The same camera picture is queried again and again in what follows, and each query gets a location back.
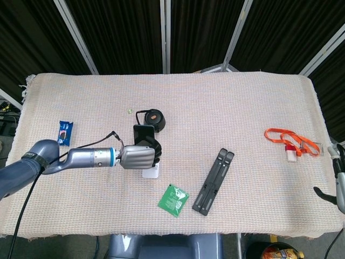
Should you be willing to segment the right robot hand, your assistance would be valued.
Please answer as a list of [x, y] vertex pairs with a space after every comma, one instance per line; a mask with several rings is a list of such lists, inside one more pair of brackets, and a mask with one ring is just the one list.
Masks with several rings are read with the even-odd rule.
[[337, 205], [339, 211], [344, 214], [344, 147], [341, 144], [336, 144], [336, 148], [337, 150], [333, 147], [328, 147], [333, 164], [336, 195], [325, 194], [318, 187], [313, 187], [313, 189], [318, 197]]

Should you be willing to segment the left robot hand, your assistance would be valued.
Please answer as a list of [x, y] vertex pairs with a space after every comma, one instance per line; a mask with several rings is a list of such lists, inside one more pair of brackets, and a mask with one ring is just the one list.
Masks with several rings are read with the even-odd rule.
[[161, 144], [153, 137], [145, 137], [136, 145], [127, 145], [120, 152], [120, 165], [124, 169], [150, 169], [162, 155]]

